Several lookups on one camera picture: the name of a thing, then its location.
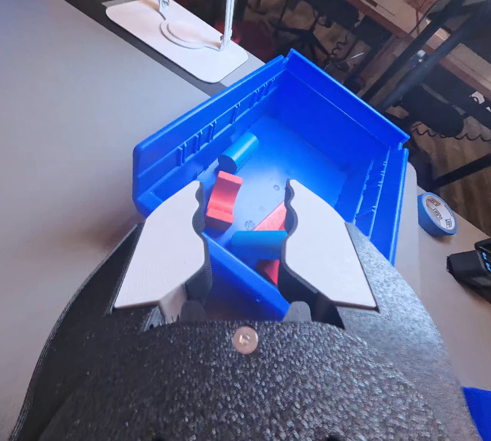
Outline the teal wooden cylinder block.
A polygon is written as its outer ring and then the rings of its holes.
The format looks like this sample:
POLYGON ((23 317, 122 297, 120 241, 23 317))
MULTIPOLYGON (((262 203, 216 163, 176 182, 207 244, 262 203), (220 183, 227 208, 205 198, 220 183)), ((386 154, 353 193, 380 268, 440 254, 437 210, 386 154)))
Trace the teal wooden cylinder block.
POLYGON ((253 133, 244 133, 218 156, 219 170, 235 174, 249 160, 258 147, 258 138, 253 133))

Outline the blue plastic bin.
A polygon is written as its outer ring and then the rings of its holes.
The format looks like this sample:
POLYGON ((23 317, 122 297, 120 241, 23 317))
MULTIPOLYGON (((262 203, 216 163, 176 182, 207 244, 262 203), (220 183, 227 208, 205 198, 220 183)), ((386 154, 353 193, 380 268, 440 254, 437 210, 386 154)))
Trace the blue plastic bin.
POLYGON ((490 440, 490 390, 462 387, 463 395, 482 440, 490 440))
POLYGON ((229 251, 232 234, 252 230, 298 180, 330 204, 394 264, 406 179, 408 135, 296 51, 279 56, 188 111, 133 150, 132 198, 147 217, 193 180, 206 199, 218 156, 244 133, 259 147, 239 168, 234 223, 206 229, 209 298, 237 299, 239 315, 280 320, 278 289, 229 251))

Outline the black electronic device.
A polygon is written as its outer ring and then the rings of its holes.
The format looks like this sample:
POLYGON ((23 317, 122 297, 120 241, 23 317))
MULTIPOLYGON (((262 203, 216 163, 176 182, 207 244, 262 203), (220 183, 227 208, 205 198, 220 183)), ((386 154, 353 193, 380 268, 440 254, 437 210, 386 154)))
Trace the black electronic device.
POLYGON ((446 270, 490 303, 490 239, 476 242, 471 251, 447 256, 446 270))

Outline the wooden office table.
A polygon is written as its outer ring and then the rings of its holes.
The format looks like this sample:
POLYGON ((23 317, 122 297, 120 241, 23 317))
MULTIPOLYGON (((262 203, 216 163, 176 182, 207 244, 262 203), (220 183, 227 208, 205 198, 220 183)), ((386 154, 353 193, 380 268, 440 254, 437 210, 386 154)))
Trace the wooden office table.
MULTIPOLYGON (((430 24, 428 19, 424 19, 417 25, 422 15, 403 0, 346 1, 355 6, 362 15, 369 16, 397 37, 398 53, 402 52, 403 44, 410 43, 430 24)), ((465 45, 459 44, 440 63, 452 74, 466 82, 473 88, 473 91, 477 91, 490 99, 489 62, 479 57, 465 45)))

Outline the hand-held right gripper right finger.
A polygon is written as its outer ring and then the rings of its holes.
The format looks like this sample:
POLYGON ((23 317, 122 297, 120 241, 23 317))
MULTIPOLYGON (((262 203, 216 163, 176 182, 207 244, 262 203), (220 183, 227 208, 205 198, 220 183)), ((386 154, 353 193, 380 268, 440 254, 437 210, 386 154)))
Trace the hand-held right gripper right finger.
POLYGON ((285 187, 285 230, 278 290, 289 303, 314 308, 336 306, 376 310, 377 302, 355 250, 348 226, 338 212, 298 180, 285 187))

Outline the white document stand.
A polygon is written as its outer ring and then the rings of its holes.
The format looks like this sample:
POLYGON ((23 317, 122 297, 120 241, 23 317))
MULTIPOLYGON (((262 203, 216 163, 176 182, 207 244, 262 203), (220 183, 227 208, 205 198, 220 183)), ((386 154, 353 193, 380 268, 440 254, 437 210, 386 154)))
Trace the white document stand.
POLYGON ((198 80, 221 82, 248 59, 235 44, 235 0, 226 0, 224 32, 199 19, 174 0, 136 0, 107 8, 110 20, 198 80))

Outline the red wooden arch block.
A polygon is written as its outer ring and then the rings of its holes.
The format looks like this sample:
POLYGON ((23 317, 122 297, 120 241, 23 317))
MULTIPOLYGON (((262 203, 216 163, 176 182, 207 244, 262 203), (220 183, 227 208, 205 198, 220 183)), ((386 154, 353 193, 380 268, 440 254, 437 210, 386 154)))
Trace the red wooden arch block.
POLYGON ((219 171, 205 213, 206 227, 226 231, 234 222, 234 206, 243 179, 219 171))

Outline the blue wooden cylinder block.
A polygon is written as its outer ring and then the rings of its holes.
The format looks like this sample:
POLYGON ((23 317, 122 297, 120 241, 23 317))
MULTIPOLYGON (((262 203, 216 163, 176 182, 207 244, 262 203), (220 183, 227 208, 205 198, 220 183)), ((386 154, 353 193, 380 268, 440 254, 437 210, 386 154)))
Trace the blue wooden cylinder block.
POLYGON ((230 251, 245 260, 280 260, 285 230, 237 231, 230 240, 230 251))

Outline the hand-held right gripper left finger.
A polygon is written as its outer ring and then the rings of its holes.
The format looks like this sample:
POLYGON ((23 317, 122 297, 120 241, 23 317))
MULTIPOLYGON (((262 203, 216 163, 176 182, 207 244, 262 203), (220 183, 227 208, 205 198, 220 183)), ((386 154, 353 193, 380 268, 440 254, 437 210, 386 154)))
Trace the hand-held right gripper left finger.
POLYGON ((186 301, 205 306, 209 248, 203 235, 204 187, 197 180, 159 205, 145 220, 114 302, 116 309, 158 305, 181 311, 186 301))

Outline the blue tape roll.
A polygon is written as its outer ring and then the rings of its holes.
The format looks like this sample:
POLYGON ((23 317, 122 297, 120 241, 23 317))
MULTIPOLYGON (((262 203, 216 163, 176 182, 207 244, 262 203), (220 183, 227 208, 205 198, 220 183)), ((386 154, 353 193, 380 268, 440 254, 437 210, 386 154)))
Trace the blue tape roll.
POLYGON ((433 237, 453 236, 457 233, 455 213, 449 205, 432 192, 424 192, 417 198, 420 227, 433 237))

